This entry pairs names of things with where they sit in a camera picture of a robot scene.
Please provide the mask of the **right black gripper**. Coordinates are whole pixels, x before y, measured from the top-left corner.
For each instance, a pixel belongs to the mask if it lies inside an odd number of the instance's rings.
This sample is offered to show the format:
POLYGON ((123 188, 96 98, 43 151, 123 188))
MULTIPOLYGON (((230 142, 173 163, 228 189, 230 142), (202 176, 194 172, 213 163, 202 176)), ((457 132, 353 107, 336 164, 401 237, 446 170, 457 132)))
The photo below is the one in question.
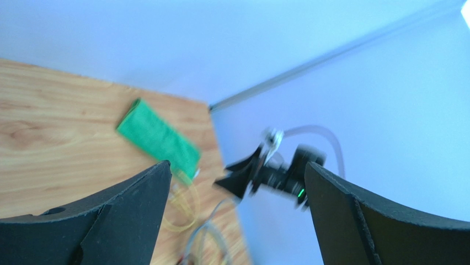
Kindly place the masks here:
POLYGON ((264 145, 259 145, 253 154, 225 168, 225 177, 216 179, 215 187, 222 188, 235 198, 242 200, 250 181, 253 181, 253 193, 260 186, 279 190, 296 198, 296 206, 307 207, 305 170, 307 162, 292 162, 289 168, 274 167, 265 164, 262 155, 264 145))

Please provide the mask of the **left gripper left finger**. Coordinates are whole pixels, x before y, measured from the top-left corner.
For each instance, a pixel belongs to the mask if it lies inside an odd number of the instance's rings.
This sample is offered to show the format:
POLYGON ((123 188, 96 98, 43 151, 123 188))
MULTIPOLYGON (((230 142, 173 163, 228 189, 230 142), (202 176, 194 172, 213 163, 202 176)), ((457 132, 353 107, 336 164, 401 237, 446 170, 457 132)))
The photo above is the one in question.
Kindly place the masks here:
POLYGON ((149 264, 172 174, 162 161, 41 215, 1 220, 2 264, 149 264))

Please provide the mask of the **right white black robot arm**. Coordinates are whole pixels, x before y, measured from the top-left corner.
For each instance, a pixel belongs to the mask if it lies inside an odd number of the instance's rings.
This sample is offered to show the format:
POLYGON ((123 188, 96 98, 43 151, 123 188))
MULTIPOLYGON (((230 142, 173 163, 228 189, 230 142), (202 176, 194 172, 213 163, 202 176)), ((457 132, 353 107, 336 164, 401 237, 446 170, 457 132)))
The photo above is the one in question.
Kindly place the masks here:
POLYGON ((255 194, 261 186, 279 190, 296 198, 296 206, 309 208, 308 196, 305 185, 306 166, 314 162, 323 166, 326 155, 308 146, 299 145, 288 167, 276 166, 268 161, 268 155, 263 151, 263 145, 259 145, 253 154, 238 162, 228 165, 225 177, 214 181, 214 185, 238 199, 244 198, 247 189, 250 194, 255 194))

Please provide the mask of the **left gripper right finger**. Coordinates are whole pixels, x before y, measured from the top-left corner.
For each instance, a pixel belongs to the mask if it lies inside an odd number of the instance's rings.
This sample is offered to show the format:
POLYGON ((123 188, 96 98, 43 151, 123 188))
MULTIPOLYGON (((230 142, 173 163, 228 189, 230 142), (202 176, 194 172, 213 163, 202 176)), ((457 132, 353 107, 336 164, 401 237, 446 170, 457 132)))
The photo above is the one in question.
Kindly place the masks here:
POLYGON ((316 163, 306 191, 324 264, 468 264, 469 222, 377 195, 316 163))

